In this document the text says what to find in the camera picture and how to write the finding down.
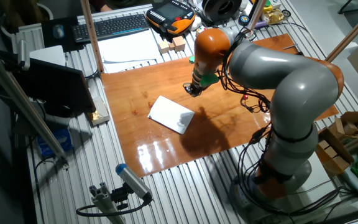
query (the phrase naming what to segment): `black monitor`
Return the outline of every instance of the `black monitor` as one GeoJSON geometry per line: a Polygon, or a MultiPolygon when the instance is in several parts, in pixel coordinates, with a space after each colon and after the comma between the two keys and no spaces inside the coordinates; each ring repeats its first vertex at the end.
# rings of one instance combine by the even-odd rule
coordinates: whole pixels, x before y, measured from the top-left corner
{"type": "MultiPolygon", "coordinates": [[[[16,54],[0,51],[0,56],[17,63],[16,54]]],[[[13,72],[13,75],[27,96],[45,102],[45,111],[50,115],[96,111],[80,70],[31,58],[28,71],[13,72]]]]}

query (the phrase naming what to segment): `metal extrusion rail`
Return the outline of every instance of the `metal extrusion rail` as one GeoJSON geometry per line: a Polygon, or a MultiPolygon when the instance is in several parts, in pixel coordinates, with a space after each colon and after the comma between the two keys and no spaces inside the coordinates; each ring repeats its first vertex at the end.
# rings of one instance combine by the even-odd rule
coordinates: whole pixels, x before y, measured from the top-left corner
{"type": "MultiPolygon", "coordinates": [[[[282,8],[292,12],[289,22],[305,26],[288,0],[282,0],[282,8]]],[[[145,13],[151,5],[104,12],[94,16],[95,21],[130,14],[145,13]]],[[[228,27],[238,31],[239,26],[231,21],[228,27]]],[[[153,30],[157,42],[161,37],[153,30]]],[[[262,29],[257,39],[289,33],[298,48],[310,57],[324,59],[325,54],[315,41],[305,31],[293,26],[276,26],[262,29]]],[[[13,46],[24,39],[29,50],[44,48],[40,24],[21,27],[19,33],[12,36],[13,46]]],[[[194,54],[193,46],[195,33],[185,37],[186,48],[181,52],[169,51],[155,61],[144,63],[145,67],[194,54]]],[[[83,50],[67,53],[67,66],[82,70],[85,76],[96,71],[96,61],[90,44],[83,50]]],[[[107,103],[102,82],[92,78],[88,85],[93,94],[99,95],[107,103]]],[[[358,111],[358,100],[354,97],[348,85],[345,85],[341,97],[336,102],[340,116],[346,111],[358,111]]],[[[334,118],[317,121],[319,129],[329,126],[334,118]]],[[[33,150],[35,144],[27,150],[30,174],[32,179],[34,200],[39,223],[109,223],[107,218],[85,218],[76,215],[75,210],[84,205],[91,205],[91,195],[88,187],[100,182],[107,183],[110,189],[121,187],[122,180],[115,174],[117,164],[124,162],[113,120],[92,128],[82,114],[70,121],[74,150],[67,152],[68,170],[55,167],[53,163],[42,164],[34,173],[35,165],[40,161],[40,155],[33,150]]],[[[124,215],[127,223],[245,223],[234,211],[230,204],[228,193],[231,179],[236,175],[235,167],[242,147],[220,152],[197,159],[186,164],[163,170],[156,174],[143,177],[145,184],[154,194],[155,202],[142,210],[124,215]]],[[[258,147],[250,147],[247,153],[247,165],[258,160],[261,155],[258,147]]],[[[129,198],[129,207],[140,205],[137,197],[129,198]]]]}

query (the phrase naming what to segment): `keyboard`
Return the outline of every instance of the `keyboard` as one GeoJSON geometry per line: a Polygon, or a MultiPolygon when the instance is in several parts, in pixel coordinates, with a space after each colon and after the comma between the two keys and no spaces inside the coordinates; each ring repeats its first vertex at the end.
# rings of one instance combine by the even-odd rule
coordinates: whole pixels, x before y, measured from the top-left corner
{"type": "MultiPolygon", "coordinates": [[[[150,27],[144,14],[139,14],[94,22],[94,28],[98,40],[105,40],[135,34],[147,30],[150,27]]],[[[72,29],[76,43],[90,42],[86,24],[73,26],[72,29]]]]}

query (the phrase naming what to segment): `mouse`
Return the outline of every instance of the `mouse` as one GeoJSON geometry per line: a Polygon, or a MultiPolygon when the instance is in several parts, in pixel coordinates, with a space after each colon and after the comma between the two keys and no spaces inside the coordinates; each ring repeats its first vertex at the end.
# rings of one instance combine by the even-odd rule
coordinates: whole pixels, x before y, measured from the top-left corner
{"type": "Polygon", "coordinates": [[[53,26],[53,37],[56,39],[62,39],[65,36],[65,32],[63,31],[63,25],[56,24],[53,26]]]}

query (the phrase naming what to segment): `wooden board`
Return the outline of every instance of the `wooden board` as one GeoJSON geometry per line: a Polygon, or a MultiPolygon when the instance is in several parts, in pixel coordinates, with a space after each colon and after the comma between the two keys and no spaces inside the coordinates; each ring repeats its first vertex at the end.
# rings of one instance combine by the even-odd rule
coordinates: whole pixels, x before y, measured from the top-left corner
{"type": "MultiPolygon", "coordinates": [[[[288,35],[255,43],[281,51],[293,45],[288,35]]],[[[294,47],[286,52],[297,53],[294,47]]],[[[137,175],[142,177],[244,144],[257,129],[269,123],[269,114],[248,112],[239,103],[242,96],[224,91],[220,83],[199,97],[191,97],[182,84],[191,82],[192,70],[188,58],[183,58],[102,74],[125,162],[137,175]],[[195,112],[183,135],[148,119],[160,95],[195,112]]],[[[273,90],[260,92],[267,98],[273,95],[273,90]]],[[[250,98],[248,105],[256,103],[255,98],[250,98]]],[[[318,119],[335,114],[338,111],[333,106],[318,119]]]]}

